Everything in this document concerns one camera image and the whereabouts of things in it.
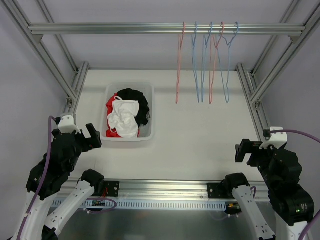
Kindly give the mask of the black tank top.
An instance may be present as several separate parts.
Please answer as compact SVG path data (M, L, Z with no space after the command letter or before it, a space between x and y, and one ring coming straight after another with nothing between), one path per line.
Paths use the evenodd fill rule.
M150 108L149 103L142 92L135 89L126 88L118 91L117 96L123 100L138 101L139 110L135 117L135 121L138 127L141 125L146 126L148 124Z

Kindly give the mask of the blue wire hanger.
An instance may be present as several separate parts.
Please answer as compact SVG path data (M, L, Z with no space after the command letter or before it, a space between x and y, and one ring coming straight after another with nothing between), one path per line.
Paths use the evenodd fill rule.
M223 71L222 71L222 61L221 61L221 56L220 56L220 51L219 49L217 50L217 56L218 56L218 63L219 63L219 70L220 70L220 75L221 75L221 82L222 82L222 88L223 88L223 95L225 102L228 104L230 102L230 90L229 90L229 81L230 81L230 70L231 70L231 47L233 44L234 39L239 33L239 22L235 22L236 30L234 32L233 37L228 40L225 36L222 34L220 37L225 41L225 45L227 46L227 76L226 80L224 79Z
M198 80L198 72L197 72L197 60L196 60L196 40L197 40L197 32L198 32L198 23L195 22L194 34L191 35L191 61L192 61L192 70L195 81L195 90L197 102L200 102L200 91L199 91L199 80Z
M213 30L213 23L210 23L210 29L207 35L203 36L202 41L202 56L201 56L201 102L204 102L205 97L205 78L206 78L206 64L207 64L207 49L209 40Z

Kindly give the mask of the pink wire hanger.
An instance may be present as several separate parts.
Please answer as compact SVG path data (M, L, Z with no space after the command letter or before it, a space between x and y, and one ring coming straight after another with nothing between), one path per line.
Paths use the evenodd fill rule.
M182 47L184 42L186 24L183 22L182 33L178 35L178 47L177 47L177 74L176 74L176 95L175 103L179 102L180 93L180 77L181 77L181 60L182 60Z
M223 22L221 22L221 27L222 27L222 30L219 32L220 37L218 38L218 40L216 40L216 37L214 35L210 37L209 63L212 65L212 68L209 71L209 104L213 103L213 87L214 87L214 80L215 80L217 54L218 54L219 44L225 30L225 24Z

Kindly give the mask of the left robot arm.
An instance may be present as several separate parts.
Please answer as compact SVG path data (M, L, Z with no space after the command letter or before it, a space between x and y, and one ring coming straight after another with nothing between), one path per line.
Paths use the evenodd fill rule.
M83 172L76 187L62 204L50 213L53 201L75 169L82 153L101 148L101 134L93 124L86 128L90 134L75 130L63 133L49 131L47 152L29 174L26 184L26 203L14 240L56 240L66 223L90 197L104 190L104 176L88 169Z

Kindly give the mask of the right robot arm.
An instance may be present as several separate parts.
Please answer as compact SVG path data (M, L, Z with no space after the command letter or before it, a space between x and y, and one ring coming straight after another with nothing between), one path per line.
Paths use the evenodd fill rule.
M235 146L235 162L256 168L267 187L268 209L261 211L252 186L243 173L232 173L221 182L223 193L235 199L254 240L307 240L319 221L311 195L299 184L302 166L296 153L273 144L243 139Z

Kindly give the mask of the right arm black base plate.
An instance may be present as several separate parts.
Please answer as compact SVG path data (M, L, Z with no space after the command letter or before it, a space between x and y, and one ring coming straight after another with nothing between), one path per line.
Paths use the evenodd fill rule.
M227 189L223 183L207 183L207 195L209 199L235 199L232 191Z

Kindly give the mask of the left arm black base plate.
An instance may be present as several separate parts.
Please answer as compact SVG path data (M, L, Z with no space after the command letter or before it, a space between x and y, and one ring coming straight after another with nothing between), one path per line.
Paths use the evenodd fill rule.
M120 190L120 182L114 180L105 180L102 188L103 197L118 197Z

